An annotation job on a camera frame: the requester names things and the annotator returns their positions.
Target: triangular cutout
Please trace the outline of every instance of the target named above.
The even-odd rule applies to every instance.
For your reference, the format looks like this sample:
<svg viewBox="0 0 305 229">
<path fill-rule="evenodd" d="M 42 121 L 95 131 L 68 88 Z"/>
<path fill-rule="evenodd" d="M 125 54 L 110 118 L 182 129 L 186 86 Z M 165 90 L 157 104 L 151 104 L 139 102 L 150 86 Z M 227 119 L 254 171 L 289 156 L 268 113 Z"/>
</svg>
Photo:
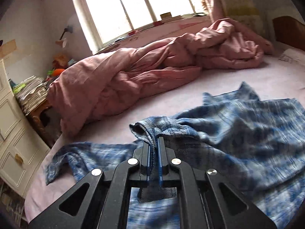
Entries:
<svg viewBox="0 0 305 229">
<path fill-rule="evenodd" d="M 60 204 L 59 210 L 68 213 L 71 216 L 76 216 L 89 187 L 89 183 L 84 183 L 69 198 Z"/>
<path fill-rule="evenodd" d="M 219 184 L 222 196 L 227 204 L 229 213 L 234 216 L 247 209 L 247 205 L 240 200 L 231 189 L 229 189 L 224 183 Z"/>
</svg>

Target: pink bed sheet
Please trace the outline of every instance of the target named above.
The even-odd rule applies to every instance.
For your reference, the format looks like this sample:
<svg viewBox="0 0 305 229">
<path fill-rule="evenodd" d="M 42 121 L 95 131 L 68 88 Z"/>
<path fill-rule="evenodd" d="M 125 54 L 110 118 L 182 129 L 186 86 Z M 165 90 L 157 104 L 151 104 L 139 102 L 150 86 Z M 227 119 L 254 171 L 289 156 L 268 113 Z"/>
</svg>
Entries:
<svg viewBox="0 0 305 229">
<path fill-rule="evenodd" d="M 88 121 L 117 115 L 140 98 L 185 85 L 201 69 L 258 67 L 272 44 L 243 24 L 221 19 L 144 47 L 91 56 L 65 70 L 48 91 L 62 131 L 75 136 Z"/>
<path fill-rule="evenodd" d="M 51 152 L 44 159 L 25 200 L 25 213 L 31 221 L 64 192 L 75 184 L 69 170 L 48 186 L 44 170 L 60 147 L 70 142 L 91 141 L 95 143 L 120 144 L 135 140 L 129 124 L 154 115 L 170 116 L 201 104 L 202 93 L 219 95 L 236 90 L 246 81 L 260 98 L 297 98 L 305 106 L 305 67 L 290 64 L 275 57 L 265 56 L 264 63 L 256 69 L 208 70 L 201 76 L 178 89 L 144 98 L 125 112 L 86 125 L 74 138 L 61 135 Z"/>
</svg>

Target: cabinet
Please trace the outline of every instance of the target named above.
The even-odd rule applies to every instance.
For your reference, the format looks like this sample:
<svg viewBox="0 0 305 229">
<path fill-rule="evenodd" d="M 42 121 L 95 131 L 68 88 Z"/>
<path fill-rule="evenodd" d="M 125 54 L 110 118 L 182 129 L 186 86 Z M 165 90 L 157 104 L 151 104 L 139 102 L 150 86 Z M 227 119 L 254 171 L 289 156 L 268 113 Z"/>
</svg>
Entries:
<svg viewBox="0 0 305 229">
<path fill-rule="evenodd" d="M 20 109 L 0 60 L 0 177 L 20 196 L 49 152 Z"/>
</svg>

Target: wooden table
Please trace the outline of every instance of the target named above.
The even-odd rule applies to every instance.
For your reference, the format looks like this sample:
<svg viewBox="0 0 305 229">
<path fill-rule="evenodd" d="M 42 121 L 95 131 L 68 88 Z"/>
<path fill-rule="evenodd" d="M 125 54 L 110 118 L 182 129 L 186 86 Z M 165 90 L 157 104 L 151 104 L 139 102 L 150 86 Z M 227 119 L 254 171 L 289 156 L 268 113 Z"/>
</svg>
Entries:
<svg viewBox="0 0 305 229">
<path fill-rule="evenodd" d="M 27 115 L 27 118 L 34 130 L 50 148 L 53 147 L 55 140 L 46 132 L 45 127 L 43 126 L 42 121 L 40 119 L 40 115 L 43 111 L 51 107 L 52 105 L 49 103 L 49 101 L 47 99 L 44 99 Z"/>
</svg>

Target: window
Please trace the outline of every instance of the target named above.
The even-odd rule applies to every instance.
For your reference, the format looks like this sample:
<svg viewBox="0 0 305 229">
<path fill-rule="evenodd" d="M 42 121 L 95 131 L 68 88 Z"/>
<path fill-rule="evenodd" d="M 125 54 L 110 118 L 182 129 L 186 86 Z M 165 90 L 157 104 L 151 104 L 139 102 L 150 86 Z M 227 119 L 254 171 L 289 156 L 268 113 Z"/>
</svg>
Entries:
<svg viewBox="0 0 305 229">
<path fill-rule="evenodd" d="M 82 0 L 93 31 L 101 44 L 107 45 L 120 36 L 172 16 L 203 12 L 202 0 Z"/>
</svg>

